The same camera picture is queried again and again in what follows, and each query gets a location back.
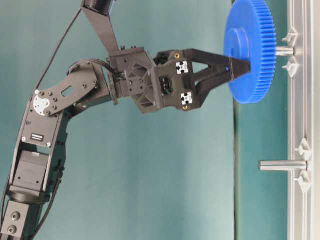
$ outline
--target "metal peg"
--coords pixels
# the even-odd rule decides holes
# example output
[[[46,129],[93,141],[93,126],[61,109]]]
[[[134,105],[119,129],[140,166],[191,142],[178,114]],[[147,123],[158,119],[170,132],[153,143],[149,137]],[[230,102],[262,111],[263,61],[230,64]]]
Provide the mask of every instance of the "metal peg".
[[[295,49],[289,46],[277,46],[276,47],[276,56],[282,57],[291,57],[295,54]]]
[[[259,161],[260,171],[302,171],[307,170],[304,160]]]

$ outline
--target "screw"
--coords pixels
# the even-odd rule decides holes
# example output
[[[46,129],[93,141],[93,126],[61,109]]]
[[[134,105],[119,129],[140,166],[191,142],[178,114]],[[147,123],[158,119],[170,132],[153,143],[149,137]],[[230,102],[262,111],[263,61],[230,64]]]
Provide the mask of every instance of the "screw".
[[[21,214],[18,211],[15,211],[14,213],[11,214],[11,219],[13,221],[18,221],[20,219],[20,217],[21,217]]]
[[[176,52],[176,53],[174,54],[174,58],[175,58],[175,59],[179,59],[179,58],[180,58],[180,54],[179,54],[178,52]]]
[[[15,225],[11,225],[8,227],[8,232],[10,235],[14,235],[17,232],[17,227]]]

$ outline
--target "green wall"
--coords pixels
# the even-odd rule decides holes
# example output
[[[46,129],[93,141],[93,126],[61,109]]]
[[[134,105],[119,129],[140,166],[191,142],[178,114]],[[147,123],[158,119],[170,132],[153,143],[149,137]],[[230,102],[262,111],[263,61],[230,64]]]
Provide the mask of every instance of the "green wall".
[[[0,8],[0,181],[5,182],[28,97],[81,0],[10,0]],[[119,0],[120,45],[221,54],[231,1]],[[43,88],[80,58],[106,58],[83,15]],[[227,86],[190,113],[142,115],[130,99],[89,109],[68,127],[67,162],[37,239],[234,239],[234,119]]]

